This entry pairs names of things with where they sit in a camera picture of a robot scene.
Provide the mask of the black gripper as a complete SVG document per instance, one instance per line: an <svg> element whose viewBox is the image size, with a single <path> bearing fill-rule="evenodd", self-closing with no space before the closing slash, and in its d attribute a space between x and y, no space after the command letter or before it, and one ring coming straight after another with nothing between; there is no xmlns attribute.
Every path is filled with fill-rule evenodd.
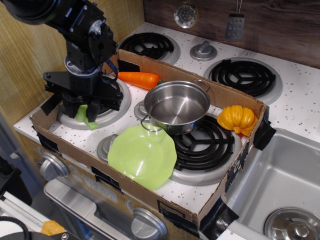
<svg viewBox="0 0 320 240"><path fill-rule="evenodd" d="M89 123L95 122L102 109L118 111L123 93L115 79L108 79L101 72L89 76L76 76L68 71L45 72L45 89L62 98L65 114L75 118L80 105L87 105Z"/></svg>

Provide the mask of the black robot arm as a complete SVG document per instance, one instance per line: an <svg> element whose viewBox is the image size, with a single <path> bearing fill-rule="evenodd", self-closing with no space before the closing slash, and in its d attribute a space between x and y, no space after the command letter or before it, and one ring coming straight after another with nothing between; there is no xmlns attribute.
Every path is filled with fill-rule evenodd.
<svg viewBox="0 0 320 240"><path fill-rule="evenodd" d="M45 72L45 90L63 103L66 115L75 118L86 105L88 122L109 109L120 109L123 93L111 57L118 44L106 24L104 12L88 0L4 0L8 13L29 24L45 24L66 42L65 71Z"/></svg>

